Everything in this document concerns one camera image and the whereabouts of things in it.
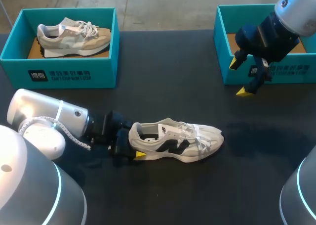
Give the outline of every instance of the gray sneaker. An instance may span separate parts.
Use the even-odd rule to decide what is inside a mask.
[[[151,124],[134,123],[129,143],[146,155],[137,160],[173,157],[182,162],[195,162],[216,152],[224,137],[221,131],[207,125],[186,124],[170,118]]]
[[[111,31],[99,28],[91,22],[65,18],[56,26],[38,26],[39,44],[44,57],[61,57],[67,54],[90,56],[104,50],[111,41]]]

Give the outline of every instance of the cable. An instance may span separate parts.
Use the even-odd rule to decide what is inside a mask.
[[[19,130],[19,134],[23,136],[23,134],[25,133],[26,129],[31,126],[32,124],[35,124],[35,123],[38,123],[39,121],[41,121],[42,119],[45,119],[47,121],[50,121],[56,125],[58,125],[61,130],[66,134],[66,136],[72,141],[74,142],[75,144],[81,146],[81,147],[84,147],[85,149],[87,150],[91,150],[91,147],[84,143],[84,142],[81,142],[79,141],[78,139],[76,139],[70,132],[69,130],[61,123],[59,122],[58,120],[52,118],[52,117],[47,117],[47,116],[40,116],[40,117],[34,117],[34,118],[30,118],[30,119],[27,119],[27,121],[23,124],[23,126],[20,128]]]
[[[8,22],[9,22],[9,24],[10,24],[11,29],[12,29],[12,27],[13,27],[13,26],[12,26],[12,22],[10,21],[9,15],[8,15],[8,13],[6,12],[6,10],[5,10],[5,8],[4,8],[4,5],[3,5],[3,3],[2,3],[1,0],[0,0],[0,6],[2,7],[3,12],[4,12],[4,14],[5,14],[5,16],[6,16],[7,20],[8,20]]]

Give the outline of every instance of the shoe sole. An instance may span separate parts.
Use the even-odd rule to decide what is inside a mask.
[[[76,55],[81,55],[81,56],[92,56],[96,55],[99,52],[102,52],[110,43],[106,43],[103,46],[100,46],[95,49],[91,50],[80,50],[80,49],[44,49],[44,57],[45,58],[57,58],[57,57],[62,57],[65,55],[69,54],[76,54]]]
[[[181,156],[181,155],[177,155],[177,154],[173,154],[173,153],[169,153],[169,152],[145,152],[146,156],[140,157],[138,159],[134,159],[135,161],[152,161],[152,160],[157,160],[163,157],[172,157],[172,158],[176,158],[178,160],[180,160],[181,162],[185,162],[185,163],[190,163],[190,162],[196,162],[199,160],[202,160],[206,157],[211,156],[212,154],[214,154],[219,148],[221,148],[221,146],[219,146],[216,150],[211,151],[210,154],[207,155],[201,155],[201,156],[197,156],[197,157],[185,157],[185,156]]]

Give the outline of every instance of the black table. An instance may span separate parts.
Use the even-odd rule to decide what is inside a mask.
[[[119,57],[116,89],[38,92],[143,123],[212,125],[225,142],[202,162],[121,166],[104,148],[68,145],[59,165],[85,192],[87,224],[281,224],[282,186],[316,144],[315,86],[265,85],[255,97],[236,97],[240,86],[222,83],[211,30],[121,32]],[[2,70],[0,91],[6,124],[14,90]],[[102,165],[87,168],[95,158]]]

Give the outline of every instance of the shoebox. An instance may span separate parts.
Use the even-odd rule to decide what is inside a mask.
[[[93,57],[43,58],[36,41],[39,24],[54,26],[65,17],[111,30],[108,51]],[[14,88],[114,88],[119,56],[115,8],[21,10],[0,55],[0,64]]]
[[[236,50],[235,33],[246,23],[259,25],[274,4],[220,5],[217,7],[214,41],[224,84],[239,85],[249,83],[256,73],[252,55],[236,70],[229,65]],[[272,84],[316,83],[316,35],[301,37],[300,43],[281,62],[272,63],[270,70]]]

